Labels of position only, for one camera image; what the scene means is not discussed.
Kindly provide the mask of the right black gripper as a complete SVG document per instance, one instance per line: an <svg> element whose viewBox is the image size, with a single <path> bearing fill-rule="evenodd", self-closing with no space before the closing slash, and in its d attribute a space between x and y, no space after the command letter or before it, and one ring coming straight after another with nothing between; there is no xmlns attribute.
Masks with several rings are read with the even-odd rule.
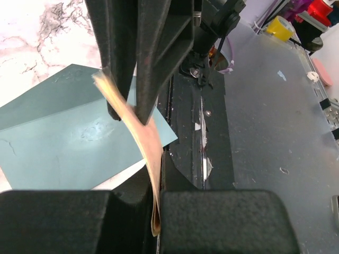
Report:
<svg viewBox="0 0 339 254"><path fill-rule="evenodd" d="M148 123L161 87L192 46L207 56L237 26L245 6L243 0L203 0L201 23L194 28L193 1L138 2L136 115L142 124Z"/></svg>

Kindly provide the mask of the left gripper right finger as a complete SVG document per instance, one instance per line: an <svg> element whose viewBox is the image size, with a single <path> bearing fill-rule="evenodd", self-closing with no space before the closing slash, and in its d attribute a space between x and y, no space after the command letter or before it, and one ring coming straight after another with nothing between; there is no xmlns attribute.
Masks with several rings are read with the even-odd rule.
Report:
<svg viewBox="0 0 339 254"><path fill-rule="evenodd" d="M299 253L281 199L267 190L200 190L162 158L160 253Z"/></svg>

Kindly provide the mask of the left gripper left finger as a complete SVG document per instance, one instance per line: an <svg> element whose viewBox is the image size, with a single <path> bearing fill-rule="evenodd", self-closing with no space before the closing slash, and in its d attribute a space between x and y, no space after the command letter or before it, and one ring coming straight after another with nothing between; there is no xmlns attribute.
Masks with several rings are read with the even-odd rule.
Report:
<svg viewBox="0 0 339 254"><path fill-rule="evenodd" d="M139 171L114 190L1 194L1 253L154 253L153 195Z"/></svg>

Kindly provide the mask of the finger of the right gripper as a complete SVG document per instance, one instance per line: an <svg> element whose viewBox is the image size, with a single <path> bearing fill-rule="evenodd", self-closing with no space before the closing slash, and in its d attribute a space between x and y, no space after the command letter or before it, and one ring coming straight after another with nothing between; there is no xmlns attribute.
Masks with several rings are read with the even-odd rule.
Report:
<svg viewBox="0 0 339 254"><path fill-rule="evenodd" d="M87 0L85 3L102 69L113 77L120 94L127 99L136 65L138 2Z"/></svg>

